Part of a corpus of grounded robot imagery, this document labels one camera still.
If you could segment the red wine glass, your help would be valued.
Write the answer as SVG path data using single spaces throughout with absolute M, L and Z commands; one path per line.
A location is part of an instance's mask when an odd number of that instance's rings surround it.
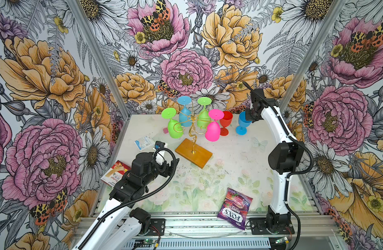
M 227 136 L 229 134 L 228 126 L 231 124 L 233 120 L 233 114 L 229 111 L 223 112 L 224 116 L 220 120 L 220 125 L 222 126 L 220 130 L 220 136 Z

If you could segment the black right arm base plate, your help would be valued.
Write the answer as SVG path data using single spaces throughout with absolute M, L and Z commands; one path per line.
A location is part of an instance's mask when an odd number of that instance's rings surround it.
M 246 223 L 246 228 L 249 228 L 253 235 L 295 234 L 292 224 L 273 224 L 266 218 L 250 218 Z

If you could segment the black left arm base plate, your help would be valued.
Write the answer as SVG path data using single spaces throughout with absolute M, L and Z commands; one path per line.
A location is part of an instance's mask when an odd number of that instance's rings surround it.
M 138 236 L 163 236 L 165 233 L 166 220 L 163 218 L 152 218 L 141 224 Z

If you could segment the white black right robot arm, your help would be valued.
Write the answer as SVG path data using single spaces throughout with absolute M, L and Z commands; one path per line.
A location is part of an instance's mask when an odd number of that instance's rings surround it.
M 251 90 L 250 97 L 250 106 L 246 108 L 246 120 L 252 123 L 264 120 L 276 142 L 275 148 L 268 156 L 269 166 L 273 170 L 273 197 L 264 225 L 273 234 L 290 232 L 293 228 L 292 213 L 287 207 L 290 182 L 304 149 L 298 145 L 286 125 L 276 100 L 266 98 L 263 89 Z

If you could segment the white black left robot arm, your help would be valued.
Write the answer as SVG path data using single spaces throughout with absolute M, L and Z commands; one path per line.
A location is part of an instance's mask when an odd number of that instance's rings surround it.
M 164 189 L 173 179 L 179 159 L 168 148 L 139 153 L 131 170 L 118 181 L 93 224 L 74 246 L 75 250 L 121 250 L 144 234 L 151 215 L 133 206 Z

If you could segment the blue front wine glass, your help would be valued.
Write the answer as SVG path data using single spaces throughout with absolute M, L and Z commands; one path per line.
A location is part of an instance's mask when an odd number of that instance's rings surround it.
M 239 114 L 238 117 L 238 126 L 236 127 L 236 133 L 238 135 L 245 135 L 247 133 L 247 127 L 250 126 L 252 122 L 247 120 L 246 118 L 246 112 L 243 111 Z

